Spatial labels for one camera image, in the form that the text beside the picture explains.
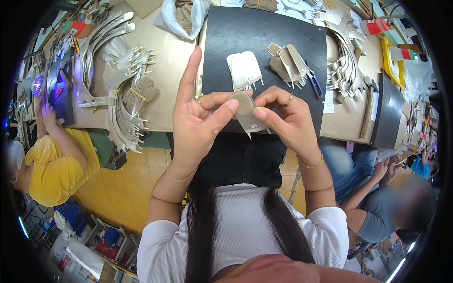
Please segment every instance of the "white ribbed top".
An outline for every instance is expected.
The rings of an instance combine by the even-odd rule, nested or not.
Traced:
[[[250,184],[217,188],[219,224],[212,274],[261,254],[282,253],[262,208],[266,190]],[[288,207],[301,226],[316,263],[343,268],[348,250],[343,210],[322,207],[305,219],[290,204]],[[137,253],[140,282],[184,282],[187,240],[187,208],[179,226],[168,220],[149,223],[143,230]]]

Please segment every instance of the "wooden table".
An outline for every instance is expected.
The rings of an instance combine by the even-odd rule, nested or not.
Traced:
[[[341,7],[345,12],[349,12],[346,5]],[[122,10],[123,13],[133,11],[127,4],[116,5],[113,11]],[[155,48],[155,65],[149,67],[150,77],[155,85],[159,88],[159,94],[154,98],[148,107],[144,110],[142,118],[149,121],[147,127],[149,131],[171,132],[172,127],[172,109],[176,99],[179,80],[187,65],[188,58],[194,50],[195,41],[183,41],[177,36],[166,32],[152,25],[154,18],[161,12],[158,8],[152,14],[144,19],[140,19],[135,15],[130,23],[135,23],[135,30],[124,35],[130,47],[143,46],[147,49]],[[204,50],[204,37],[206,35],[206,22],[204,28],[199,35],[199,45]],[[327,41],[327,57],[329,62],[334,62],[338,59],[338,46],[335,39],[326,36]],[[380,39],[377,36],[367,36],[363,43],[366,51],[366,56],[359,60],[359,68],[365,76],[374,79],[377,84],[378,73],[383,67],[382,50]],[[105,62],[96,59],[95,75],[93,76],[93,92],[94,96],[107,95],[107,86],[102,81]],[[199,74],[202,74],[202,64],[199,68]],[[201,93],[202,76],[197,77],[195,94]],[[125,86],[123,91],[127,91],[129,86]],[[79,99],[76,93],[73,94],[74,99],[74,128],[105,128],[106,127],[106,106],[99,107],[95,112],[90,113],[77,107]],[[323,114],[320,135],[332,139],[348,140],[358,143],[369,144],[371,133],[374,127],[374,122],[370,121],[366,137],[359,137],[363,116],[365,113],[367,97],[364,94],[364,101],[356,101],[357,113],[354,113],[347,102],[339,105],[334,102],[334,114]]]

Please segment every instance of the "woman's hand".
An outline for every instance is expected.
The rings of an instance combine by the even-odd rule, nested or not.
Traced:
[[[253,115],[274,130],[282,142],[310,166],[319,163],[321,154],[308,104],[276,86],[269,87],[256,99]],[[277,108],[279,114],[271,109]]]
[[[233,92],[213,92],[198,100],[193,99],[193,84],[201,57],[201,49],[196,47],[179,83],[173,108],[172,167],[177,168],[172,168],[169,173],[176,179],[184,179],[196,170],[209,153],[217,134],[232,119],[239,105],[236,99],[227,100]],[[217,110],[211,111],[220,104]]]
[[[43,108],[43,101],[44,101],[44,95],[43,92],[40,91],[38,93],[38,96],[36,97],[36,102],[34,104],[34,114],[36,117],[42,117],[42,108]]]
[[[51,106],[49,103],[46,104],[46,106],[43,107],[43,122],[44,126],[46,129],[51,127],[53,124],[57,123],[57,115],[55,114],[55,111],[53,110],[53,106]]]
[[[383,162],[379,162],[374,166],[373,178],[376,181],[376,183],[379,182],[387,173],[389,161],[390,159],[386,159]]]

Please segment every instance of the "black work mat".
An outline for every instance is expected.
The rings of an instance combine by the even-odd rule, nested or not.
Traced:
[[[55,63],[50,66],[50,77],[52,78],[48,84],[47,91],[48,94],[48,103],[53,106],[57,119],[63,118],[64,127],[68,127],[74,124],[74,110],[72,109],[72,87],[66,89],[66,84],[64,79],[60,76],[60,63],[66,62],[64,67],[64,72],[69,81],[72,78],[72,62],[71,57],[74,55],[74,48],[66,51],[63,59],[58,59]],[[62,88],[63,91],[60,95],[55,98],[59,88]]]
[[[315,72],[323,93],[326,90],[327,47],[326,29],[284,15],[251,8],[211,7],[207,18],[206,46],[204,51],[202,93],[232,91],[227,56],[252,51],[263,75],[264,86],[258,81],[253,98],[270,86],[278,86],[304,99],[310,106],[316,135],[319,136],[324,104],[316,96],[309,80],[300,90],[289,88],[271,70],[267,52],[269,44],[279,46],[293,44],[300,56],[307,60]],[[226,132],[244,132],[237,120],[223,129]]]
[[[400,128],[403,96],[383,74],[379,74],[379,102],[371,144],[376,148],[393,149]]]

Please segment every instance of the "yellow tile floor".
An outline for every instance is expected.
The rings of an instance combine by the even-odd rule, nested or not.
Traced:
[[[127,163],[118,171],[101,168],[86,181],[73,198],[106,223],[123,225],[141,234],[145,227],[148,200],[153,185],[171,162],[170,149],[145,148],[143,154],[129,152]],[[305,190],[301,180],[291,190],[298,167],[295,153],[288,149],[280,166],[283,182],[280,193],[305,215]]]

